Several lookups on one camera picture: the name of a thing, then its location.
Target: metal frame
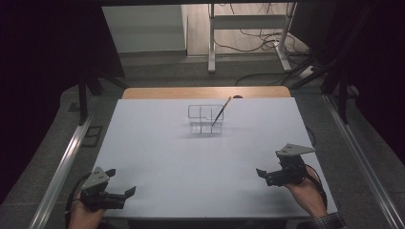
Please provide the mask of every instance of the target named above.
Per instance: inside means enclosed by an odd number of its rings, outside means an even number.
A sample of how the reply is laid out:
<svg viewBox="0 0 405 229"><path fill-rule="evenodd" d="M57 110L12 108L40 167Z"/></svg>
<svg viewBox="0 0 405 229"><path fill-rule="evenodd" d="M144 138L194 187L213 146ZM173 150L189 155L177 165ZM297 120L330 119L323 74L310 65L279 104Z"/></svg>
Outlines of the metal frame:
<svg viewBox="0 0 405 229"><path fill-rule="evenodd" d="M44 197L39 203L35 215L33 215L29 228L44 228L47 224L57 197L59 196L66 177L68 176L69 171L71 170L71 167L75 161L75 156L80 147L81 141L86 135L87 129L89 128L93 119L94 110L96 109L98 100L99 98L97 96L92 97L89 104L89 115L82 125L77 126L71 142L69 143L68 148L66 149L65 154L60 160L59 166L53 175L51 183L48 186Z"/></svg>
<svg viewBox="0 0 405 229"><path fill-rule="evenodd" d="M288 59L285 55L284 44L287 38L289 26L296 3L286 15L220 15L215 16L214 4L211 4L209 15L209 51L208 72L215 72L215 30L255 30L255 29L283 29L280 42L275 42L277 54L286 73L291 71Z"/></svg>
<svg viewBox="0 0 405 229"><path fill-rule="evenodd" d="M390 195L375 174L372 165L363 153L363 150L358 144L354 134L351 131L351 128L344 122L344 120L340 118L339 113L337 112L337 106L333 100L332 95L324 95L324 99L329 107L330 113L332 114L337 126L339 127L340 132L342 133L346 143L351 149L360 171L363 173L364 178L369 184L370 189L372 190L372 193L374 194L375 199L380 205L380 208L384 213L385 218L389 222L391 228L405 228L404 222L398 214L396 207L390 198Z"/></svg>

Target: wall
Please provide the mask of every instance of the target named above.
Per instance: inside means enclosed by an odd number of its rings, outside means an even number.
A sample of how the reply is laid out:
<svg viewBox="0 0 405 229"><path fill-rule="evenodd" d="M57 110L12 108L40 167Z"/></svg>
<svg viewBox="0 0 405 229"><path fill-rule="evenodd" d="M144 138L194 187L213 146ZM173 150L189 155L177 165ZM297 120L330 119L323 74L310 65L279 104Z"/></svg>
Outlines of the wall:
<svg viewBox="0 0 405 229"><path fill-rule="evenodd" d="M179 5L102 9L118 52L185 50Z"/></svg>

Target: black panel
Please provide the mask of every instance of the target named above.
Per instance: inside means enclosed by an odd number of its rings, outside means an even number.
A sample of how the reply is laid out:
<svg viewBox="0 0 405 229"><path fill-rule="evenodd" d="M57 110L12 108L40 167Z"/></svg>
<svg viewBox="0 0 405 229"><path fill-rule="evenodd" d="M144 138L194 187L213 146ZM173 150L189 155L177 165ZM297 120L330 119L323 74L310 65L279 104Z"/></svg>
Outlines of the black panel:
<svg viewBox="0 0 405 229"><path fill-rule="evenodd" d="M0 7L3 200L53 123L61 94L81 73L123 70L100 7Z"/></svg>

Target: human arm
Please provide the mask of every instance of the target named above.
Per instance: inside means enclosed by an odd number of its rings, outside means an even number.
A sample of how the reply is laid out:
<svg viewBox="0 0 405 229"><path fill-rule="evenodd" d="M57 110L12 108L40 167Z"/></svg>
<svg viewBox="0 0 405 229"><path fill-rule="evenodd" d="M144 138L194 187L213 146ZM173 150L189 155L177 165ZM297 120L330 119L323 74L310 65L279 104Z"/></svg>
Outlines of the human arm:
<svg viewBox="0 0 405 229"><path fill-rule="evenodd" d="M315 172L308 166L307 171L310 176L318 180ZM297 228L318 229L326 228L326 226L327 228L334 229L347 228L346 223L341 219L339 214L328 214L318 189L309 179L305 178L301 184L297 185L291 183L285 184L285 187L289 189L297 203L308 212L312 218L312 221L300 224Z"/></svg>
<svg viewBox="0 0 405 229"><path fill-rule="evenodd" d="M96 229L105 211L105 209L91 211L77 200L72 207L69 229Z"/></svg>

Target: human hand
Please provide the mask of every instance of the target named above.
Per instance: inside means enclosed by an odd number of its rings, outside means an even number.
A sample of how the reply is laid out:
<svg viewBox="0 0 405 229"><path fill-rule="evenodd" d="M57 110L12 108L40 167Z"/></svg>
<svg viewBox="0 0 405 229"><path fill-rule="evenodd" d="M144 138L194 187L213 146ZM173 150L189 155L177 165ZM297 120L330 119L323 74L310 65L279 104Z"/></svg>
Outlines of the human hand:
<svg viewBox="0 0 405 229"><path fill-rule="evenodd" d="M69 224L70 229L96 229L105 213L105 209L95 212L89 210L84 204L77 200L72 207L72 216Z"/></svg>
<svg viewBox="0 0 405 229"><path fill-rule="evenodd" d="M309 166L307 166L307 171L310 176L319 181L315 172ZM284 186L289 189L295 201L297 201L312 218L318 219L328 214L319 191L316 189L315 184L309 179L304 178L301 184L290 183Z"/></svg>

